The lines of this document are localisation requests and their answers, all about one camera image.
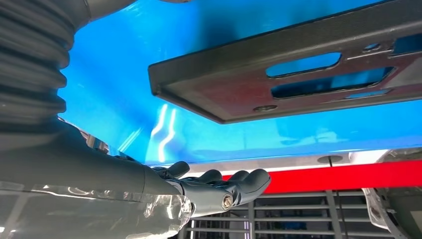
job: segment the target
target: transparent plastic sheet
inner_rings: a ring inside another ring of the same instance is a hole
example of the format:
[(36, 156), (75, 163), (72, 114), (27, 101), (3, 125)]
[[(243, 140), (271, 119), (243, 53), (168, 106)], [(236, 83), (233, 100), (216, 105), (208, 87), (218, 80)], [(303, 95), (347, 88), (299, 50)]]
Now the transparent plastic sheet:
[(182, 195), (0, 182), (0, 239), (165, 239), (190, 215)]
[(387, 223), (382, 216), (383, 208), (381, 206), (380, 198), (369, 188), (362, 188), (362, 190), (365, 194), (366, 204), (368, 205), (369, 219), (371, 220), (371, 223), (379, 228), (388, 230)]

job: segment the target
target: robotic hand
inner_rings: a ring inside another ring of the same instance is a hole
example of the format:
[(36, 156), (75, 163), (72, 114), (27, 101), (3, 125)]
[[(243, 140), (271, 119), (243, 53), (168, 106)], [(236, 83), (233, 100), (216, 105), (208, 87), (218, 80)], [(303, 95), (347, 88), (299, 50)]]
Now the robotic hand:
[(212, 169), (201, 177), (180, 179), (189, 171), (185, 162), (177, 162), (169, 168), (153, 168), (158, 175), (191, 200), (192, 217), (222, 213), (253, 201), (267, 188), (271, 179), (263, 169), (251, 173), (238, 171), (223, 181), (219, 171)]

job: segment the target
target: blue panel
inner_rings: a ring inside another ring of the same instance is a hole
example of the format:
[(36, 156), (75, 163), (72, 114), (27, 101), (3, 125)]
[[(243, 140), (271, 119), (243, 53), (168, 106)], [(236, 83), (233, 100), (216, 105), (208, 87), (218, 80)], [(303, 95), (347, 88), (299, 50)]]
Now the blue panel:
[(373, 2), (140, 0), (76, 35), (61, 117), (148, 164), (421, 146), (421, 101), (219, 125), (150, 93), (151, 63)]

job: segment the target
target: screw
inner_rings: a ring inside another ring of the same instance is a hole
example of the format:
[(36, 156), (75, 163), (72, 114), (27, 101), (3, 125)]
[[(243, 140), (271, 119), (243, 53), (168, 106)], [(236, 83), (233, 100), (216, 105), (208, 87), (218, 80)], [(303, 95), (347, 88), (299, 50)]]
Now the screw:
[(228, 210), (229, 208), (231, 208), (232, 204), (233, 204), (233, 198), (231, 197), (230, 194), (226, 194), (222, 202), (223, 209)]

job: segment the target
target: red strip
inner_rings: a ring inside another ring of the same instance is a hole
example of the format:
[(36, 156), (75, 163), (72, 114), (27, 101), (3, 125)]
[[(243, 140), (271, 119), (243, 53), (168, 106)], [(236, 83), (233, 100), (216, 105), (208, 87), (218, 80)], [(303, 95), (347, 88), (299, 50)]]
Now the red strip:
[(422, 186), (421, 172), (422, 160), (270, 172), (265, 193)]

